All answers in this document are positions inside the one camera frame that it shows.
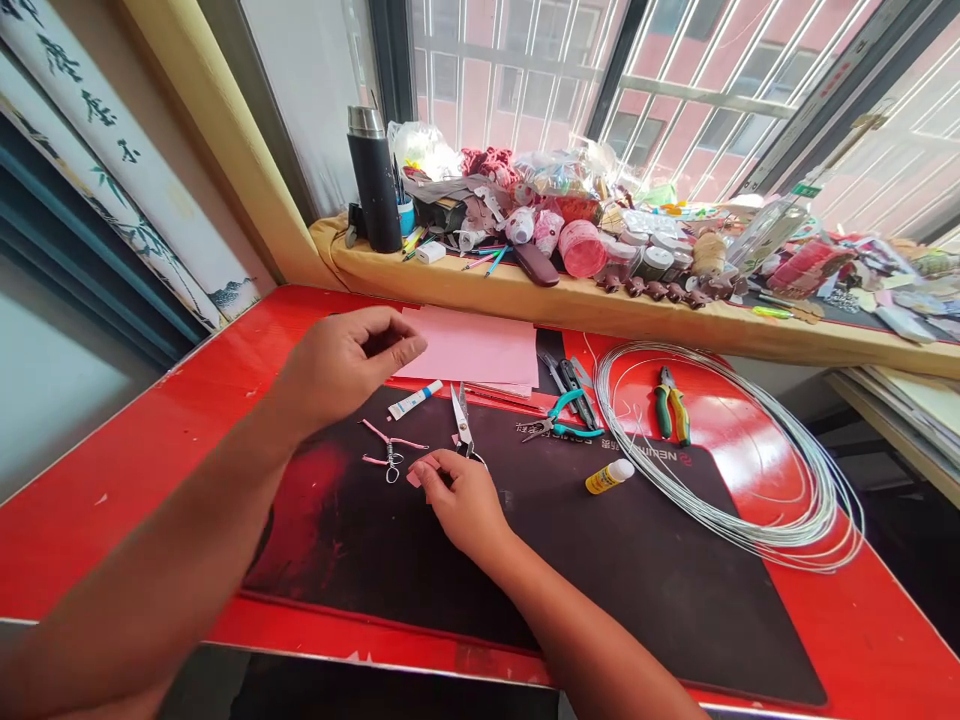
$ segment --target white glue tube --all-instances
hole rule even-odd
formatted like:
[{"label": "white glue tube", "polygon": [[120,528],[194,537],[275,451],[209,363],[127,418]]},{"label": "white glue tube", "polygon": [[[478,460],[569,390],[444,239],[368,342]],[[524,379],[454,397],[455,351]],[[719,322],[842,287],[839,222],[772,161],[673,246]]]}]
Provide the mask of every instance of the white glue tube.
[{"label": "white glue tube", "polygon": [[413,410],[417,405],[422,403],[428,397],[438,392],[440,388],[443,387],[443,383],[439,380],[434,380],[432,383],[427,385],[423,390],[415,392],[409,397],[405,397],[398,403],[395,403],[387,408],[390,411],[390,414],[393,415],[394,420],[399,420],[408,412]]}]

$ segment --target coiled wire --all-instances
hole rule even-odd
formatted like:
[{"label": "coiled wire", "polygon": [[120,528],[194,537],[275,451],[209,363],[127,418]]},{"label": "coiled wire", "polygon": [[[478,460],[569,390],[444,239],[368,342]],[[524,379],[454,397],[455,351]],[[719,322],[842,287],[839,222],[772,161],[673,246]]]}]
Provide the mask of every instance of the coiled wire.
[{"label": "coiled wire", "polygon": [[[614,362],[633,352],[663,352],[674,357],[641,360],[632,365],[611,387],[610,370]],[[805,503],[795,520],[770,525],[757,525],[728,515],[704,502],[691,492],[666,464],[646,455],[635,444],[620,424],[615,411],[616,393],[620,381],[635,367],[648,362],[664,362],[683,358],[689,363],[724,378],[749,397],[755,399],[761,410],[783,430],[802,462],[798,463],[803,488],[791,500],[773,500],[778,503]],[[823,446],[786,408],[765,390],[742,378],[723,363],[695,350],[655,342],[632,342],[613,348],[596,364],[594,385],[597,402],[604,422],[616,438],[623,454],[656,487],[701,525],[744,550],[770,562],[797,570],[831,573],[849,563],[863,545],[863,508],[856,493]],[[846,513],[847,520],[839,512]],[[842,527],[842,533],[836,528]],[[831,538],[829,542],[817,545]]]}]

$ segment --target black thermos bottle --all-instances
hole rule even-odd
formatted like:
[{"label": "black thermos bottle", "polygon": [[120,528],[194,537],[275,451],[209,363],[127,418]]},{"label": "black thermos bottle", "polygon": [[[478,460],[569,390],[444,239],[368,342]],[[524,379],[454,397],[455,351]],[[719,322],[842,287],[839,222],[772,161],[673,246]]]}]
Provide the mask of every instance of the black thermos bottle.
[{"label": "black thermos bottle", "polygon": [[403,240],[390,144],[383,131],[383,121],[376,108],[351,105],[347,111],[347,142],[353,172],[357,176],[367,240],[377,252],[397,252],[403,246]]}]

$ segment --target green pliers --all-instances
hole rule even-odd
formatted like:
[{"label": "green pliers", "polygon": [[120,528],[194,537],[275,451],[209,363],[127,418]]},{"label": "green pliers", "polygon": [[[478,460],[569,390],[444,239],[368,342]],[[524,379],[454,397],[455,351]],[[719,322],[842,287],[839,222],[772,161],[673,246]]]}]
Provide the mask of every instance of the green pliers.
[{"label": "green pliers", "polygon": [[582,397],[583,388],[577,388],[576,390],[571,390],[570,392],[564,393],[557,400],[557,404],[553,406],[553,410],[548,412],[545,418],[520,425],[522,428],[533,427],[534,425],[537,425],[540,428],[532,435],[525,437],[523,440],[521,440],[521,442],[529,442],[535,437],[546,435],[549,432],[554,432],[557,435],[566,435],[567,433],[570,433],[571,435],[576,435],[577,437],[600,437],[603,435],[603,430],[578,430],[577,428],[557,422],[557,418],[560,417],[560,411],[563,410],[563,408],[569,403]]},{"label": "green pliers", "polygon": [[660,368],[660,384],[653,391],[657,395],[657,424],[660,425],[663,439],[669,440],[673,435],[673,423],[670,420],[672,407],[677,416],[677,439],[681,447],[687,447],[690,444],[690,416],[683,404],[683,393],[677,390],[677,383],[666,365]]}]

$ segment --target mouse pad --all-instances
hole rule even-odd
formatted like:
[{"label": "mouse pad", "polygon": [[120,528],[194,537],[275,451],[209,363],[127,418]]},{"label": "mouse pad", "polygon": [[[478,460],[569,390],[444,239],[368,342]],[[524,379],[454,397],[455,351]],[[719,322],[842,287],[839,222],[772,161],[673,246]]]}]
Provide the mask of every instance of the mouse pad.
[{"label": "mouse pad", "polygon": [[[406,456],[400,480],[362,462],[383,458],[366,418],[394,437],[450,448],[447,398],[387,422],[406,391],[381,388],[343,422],[305,441],[277,492],[246,593],[495,646],[536,652],[510,600],[446,539],[421,489],[406,482],[426,451]],[[763,562],[713,535],[652,484],[634,479],[594,496],[585,479],[620,457],[606,438],[527,437],[530,416],[470,405],[507,520],[558,572],[616,618],[672,673],[742,695],[822,706],[826,694]],[[710,453],[655,441],[701,498],[733,501]]]}]

